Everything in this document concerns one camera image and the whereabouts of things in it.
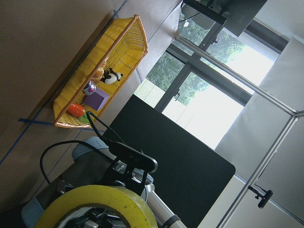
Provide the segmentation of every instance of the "yellow tape roll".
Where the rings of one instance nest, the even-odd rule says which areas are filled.
[[[45,210],[35,228],[53,228],[81,206],[98,205],[118,211],[131,228],[157,228],[151,209],[141,197],[122,187],[102,185],[87,185],[65,193]]]

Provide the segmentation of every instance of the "glass door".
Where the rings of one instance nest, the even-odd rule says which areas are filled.
[[[243,106],[190,72],[163,114],[215,149]]]
[[[182,62],[163,53],[134,94],[154,108],[183,67]]]

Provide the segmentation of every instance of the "door handle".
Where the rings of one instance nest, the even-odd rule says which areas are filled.
[[[175,99],[175,101],[177,101],[177,99],[179,99],[180,93],[178,92],[176,95],[177,95],[177,98]]]

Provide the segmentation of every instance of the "ceiling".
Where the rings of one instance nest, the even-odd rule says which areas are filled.
[[[268,0],[255,20],[283,38],[304,43],[304,0]]]

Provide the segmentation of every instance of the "purple box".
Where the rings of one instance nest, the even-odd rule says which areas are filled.
[[[105,91],[96,88],[96,91],[92,95],[86,96],[84,103],[98,111],[103,108],[109,96]]]

